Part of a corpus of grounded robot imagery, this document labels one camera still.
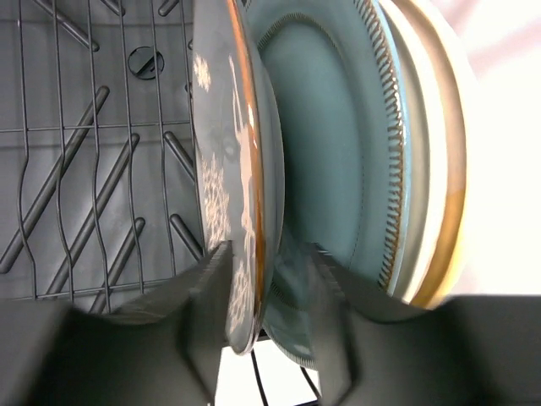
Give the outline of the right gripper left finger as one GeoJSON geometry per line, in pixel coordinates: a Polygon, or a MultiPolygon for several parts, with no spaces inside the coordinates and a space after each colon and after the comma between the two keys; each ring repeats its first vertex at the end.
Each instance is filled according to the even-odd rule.
{"type": "Polygon", "coordinates": [[[1,303],[4,405],[212,405],[232,246],[110,315],[64,301],[1,303]]]}

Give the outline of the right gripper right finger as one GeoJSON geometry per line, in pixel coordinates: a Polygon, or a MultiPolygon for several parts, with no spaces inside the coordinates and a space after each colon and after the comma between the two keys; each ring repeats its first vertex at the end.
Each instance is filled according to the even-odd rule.
{"type": "Polygon", "coordinates": [[[310,344],[323,405],[537,405],[540,299],[405,304],[306,248],[310,344]]]}

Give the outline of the blue-grey ceramic plate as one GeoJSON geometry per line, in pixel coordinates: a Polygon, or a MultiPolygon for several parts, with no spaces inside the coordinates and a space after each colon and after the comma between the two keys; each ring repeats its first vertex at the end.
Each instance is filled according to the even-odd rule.
{"type": "Polygon", "coordinates": [[[263,326],[289,359],[311,369],[307,243],[395,290],[412,188],[405,89],[376,1],[248,1],[244,10],[275,94],[285,162],[263,326]]]}

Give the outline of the grey reindeer plate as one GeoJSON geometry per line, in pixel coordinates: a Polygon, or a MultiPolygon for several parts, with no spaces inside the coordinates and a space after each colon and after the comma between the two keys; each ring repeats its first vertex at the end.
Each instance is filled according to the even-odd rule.
{"type": "Polygon", "coordinates": [[[226,336],[249,352],[280,245],[284,156],[276,98],[240,1],[194,5],[192,107],[205,246],[232,245],[226,336]]]}

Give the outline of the cream and yellow plate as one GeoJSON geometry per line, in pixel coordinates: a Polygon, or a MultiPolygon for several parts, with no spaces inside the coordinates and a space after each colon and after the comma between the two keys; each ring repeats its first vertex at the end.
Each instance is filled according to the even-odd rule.
{"type": "Polygon", "coordinates": [[[418,307],[437,306],[462,274],[473,245],[474,112],[478,85],[455,31],[429,1],[396,1],[428,53],[445,120],[447,187],[442,226],[428,272],[413,296],[418,307]]]}

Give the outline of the pale green plate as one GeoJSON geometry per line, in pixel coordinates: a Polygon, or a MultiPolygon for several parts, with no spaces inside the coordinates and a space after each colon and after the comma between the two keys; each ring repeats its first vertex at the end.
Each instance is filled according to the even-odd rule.
{"type": "Polygon", "coordinates": [[[418,34],[392,1],[381,7],[391,26],[405,84],[412,146],[412,192],[401,272],[394,295],[410,303],[433,258],[445,212],[445,119],[433,65],[418,34]]]}

